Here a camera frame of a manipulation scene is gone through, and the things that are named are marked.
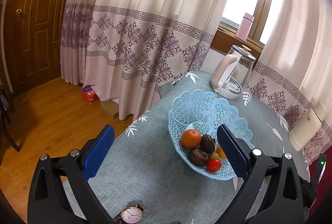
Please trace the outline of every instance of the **white wall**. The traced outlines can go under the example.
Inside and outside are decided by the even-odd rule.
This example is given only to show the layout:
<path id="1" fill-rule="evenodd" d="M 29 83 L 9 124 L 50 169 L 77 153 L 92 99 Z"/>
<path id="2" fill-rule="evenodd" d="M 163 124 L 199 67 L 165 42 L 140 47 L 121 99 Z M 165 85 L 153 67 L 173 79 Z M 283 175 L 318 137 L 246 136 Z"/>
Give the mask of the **white wall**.
<path id="1" fill-rule="evenodd" d="M 4 45 L 3 45 L 3 23 L 4 23 L 4 18 L 5 18 L 6 2 L 7 2 L 7 0 L 3 0 L 3 2 L 2 2 L 3 8 L 2 8 L 1 21 L 0 21 L 0 44 L 1 44 L 3 68 L 5 70 L 5 75 L 6 75 L 6 78 L 7 78 L 9 89 L 10 89 L 11 92 L 13 92 L 13 87 L 12 87 L 12 84 L 10 83 L 10 80 L 9 80 L 9 74 L 8 74 L 6 58 L 5 58 L 5 49 L 4 49 Z"/>
<path id="2" fill-rule="evenodd" d="M 213 49 L 209 49 L 200 70 L 212 74 L 224 55 Z"/>

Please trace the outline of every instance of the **yellow fruit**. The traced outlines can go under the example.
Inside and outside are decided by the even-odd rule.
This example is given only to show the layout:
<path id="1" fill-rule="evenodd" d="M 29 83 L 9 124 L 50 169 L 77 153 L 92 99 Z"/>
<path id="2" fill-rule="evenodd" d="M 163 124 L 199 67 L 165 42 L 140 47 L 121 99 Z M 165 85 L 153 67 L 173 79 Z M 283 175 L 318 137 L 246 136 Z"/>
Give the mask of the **yellow fruit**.
<path id="1" fill-rule="evenodd" d="M 225 155 L 225 153 L 224 153 L 224 151 L 220 147 L 220 145 L 217 146 L 216 152 L 220 156 L 221 159 L 226 159 L 227 158 L 226 155 Z"/>
<path id="2" fill-rule="evenodd" d="M 219 159 L 219 158 L 220 158 L 220 156 L 219 156 L 218 153 L 212 153 L 212 154 L 209 155 L 209 160 L 211 160 L 211 159 Z"/>
<path id="3" fill-rule="evenodd" d="M 180 141 L 181 144 L 188 149 L 194 149 L 200 145 L 202 139 L 201 134 L 195 129 L 188 129 L 183 132 Z"/>

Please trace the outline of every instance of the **pink bottle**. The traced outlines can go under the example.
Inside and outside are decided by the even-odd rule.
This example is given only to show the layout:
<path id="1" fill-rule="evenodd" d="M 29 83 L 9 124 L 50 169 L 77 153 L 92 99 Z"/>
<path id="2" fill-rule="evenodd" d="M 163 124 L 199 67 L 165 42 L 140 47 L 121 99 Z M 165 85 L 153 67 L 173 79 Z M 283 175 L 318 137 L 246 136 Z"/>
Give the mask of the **pink bottle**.
<path id="1" fill-rule="evenodd" d="M 235 37 L 241 39 L 242 41 L 246 41 L 253 21 L 254 16 L 245 13 Z"/>

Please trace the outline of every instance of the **beige bottle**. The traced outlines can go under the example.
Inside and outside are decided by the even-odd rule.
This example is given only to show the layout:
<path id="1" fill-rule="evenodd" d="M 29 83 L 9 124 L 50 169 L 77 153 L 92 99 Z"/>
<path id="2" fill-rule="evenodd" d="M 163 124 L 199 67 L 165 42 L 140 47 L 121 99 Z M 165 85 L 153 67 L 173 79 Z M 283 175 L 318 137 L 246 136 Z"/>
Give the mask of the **beige bottle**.
<path id="1" fill-rule="evenodd" d="M 309 109 L 298 124 L 288 133 L 290 143 L 296 151 L 303 146 L 317 133 L 322 126 L 326 114 L 324 104 L 319 101 L 315 107 Z"/>

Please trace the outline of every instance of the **red box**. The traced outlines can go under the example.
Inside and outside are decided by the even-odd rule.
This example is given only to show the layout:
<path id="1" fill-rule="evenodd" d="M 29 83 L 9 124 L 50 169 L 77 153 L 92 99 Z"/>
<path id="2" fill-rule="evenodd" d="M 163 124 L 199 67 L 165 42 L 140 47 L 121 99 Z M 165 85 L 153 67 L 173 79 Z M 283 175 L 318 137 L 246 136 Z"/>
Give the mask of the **red box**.
<path id="1" fill-rule="evenodd" d="M 85 88 L 82 89 L 82 97 L 91 103 L 96 102 L 97 100 L 99 100 L 98 95 L 96 94 L 96 92 L 91 88 L 91 86 L 87 86 Z"/>

